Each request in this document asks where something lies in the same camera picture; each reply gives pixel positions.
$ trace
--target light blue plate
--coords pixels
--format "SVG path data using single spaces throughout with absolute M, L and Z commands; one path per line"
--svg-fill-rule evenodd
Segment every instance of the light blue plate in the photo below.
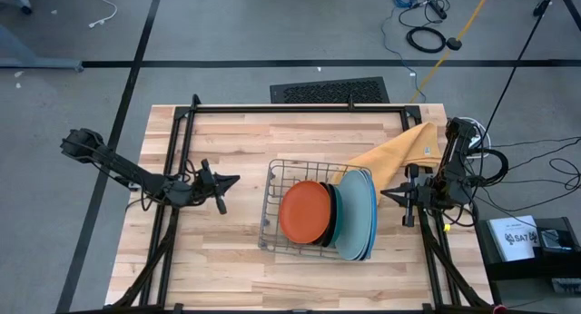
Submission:
M 371 257 L 371 251 L 373 250 L 373 244 L 375 244 L 375 236 L 377 234 L 378 228 L 378 202 L 377 196 L 375 193 L 375 185 L 373 184 L 373 179 L 371 179 L 371 175 L 366 171 L 361 171 L 367 178 L 370 192 L 371 192 L 371 231 L 370 231 L 370 238 L 369 244 L 365 252 L 360 257 L 360 260 L 369 259 Z
M 372 222 L 371 193 L 364 173 L 347 172 L 339 184 L 343 200 L 343 225 L 335 247 L 345 260 L 356 260 L 369 244 Z

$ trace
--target orange plate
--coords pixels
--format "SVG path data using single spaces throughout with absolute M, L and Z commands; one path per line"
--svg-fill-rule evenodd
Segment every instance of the orange plate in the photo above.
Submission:
M 282 232 L 297 243 L 310 243 L 325 232 L 330 220 L 330 196 L 318 182 L 299 182 L 282 198 Z

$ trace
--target orange towel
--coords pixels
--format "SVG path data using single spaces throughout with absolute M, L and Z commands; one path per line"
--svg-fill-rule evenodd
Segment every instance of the orange towel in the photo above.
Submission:
M 399 167 L 410 163 L 420 166 L 438 167 L 442 155 L 438 147 L 438 129 L 434 123 L 422 123 L 389 142 L 366 152 L 348 162 L 369 168 L 378 194 L 388 187 Z M 333 183 L 340 182 L 336 174 Z

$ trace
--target wooden tabletop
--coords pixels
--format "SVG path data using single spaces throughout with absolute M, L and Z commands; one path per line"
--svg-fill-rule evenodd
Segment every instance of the wooden tabletop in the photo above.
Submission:
M 163 170 L 176 106 L 152 108 L 139 161 L 146 170 Z M 437 125 L 443 151 L 443 105 L 422 104 L 420 110 L 423 122 Z M 378 206 L 378 235 L 370 260 L 306 258 L 258 247 L 271 160 L 344 163 L 402 133 L 399 114 L 196 113 L 193 128 L 189 156 L 194 165 L 208 159 L 214 172 L 240 174 L 241 179 L 224 197 L 228 214 L 220 215 L 213 200 L 181 210 L 168 307 L 181 302 L 187 309 L 421 309 L 422 303 L 431 302 L 419 224 L 402 227 L 403 210 L 385 197 Z M 402 169 L 391 186 L 403 181 Z M 138 197 L 135 193 L 130 201 Z M 127 211 L 107 303 L 120 298 L 143 268 L 154 213 L 154 207 L 144 212 L 139 204 Z M 460 272 L 481 298 L 491 301 L 474 229 L 454 226 L 448 240 Z M 154 273 L 152 295 L 157 294 L 160 269 L 158 265 Z M 444 300 L 449 302 L 445 276 L 439 271 Z

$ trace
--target wire dish rack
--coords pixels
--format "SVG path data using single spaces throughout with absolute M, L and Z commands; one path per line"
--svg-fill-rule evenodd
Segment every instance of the wire dish rack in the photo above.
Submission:
M 272 160 L 266 177 L 258 246 L 262 250 L 275 253 L 342 260 L 334 247 L 298 244 L 290 241 L 282 233 L 279 222 L 279 208 L 284 194 L 295 183 L 314 181 L 337 185 L 343 175 L 351 170 L 363 170 L 371 175 L 371 171 L 367 168 L 347 164 L 283 159 Z

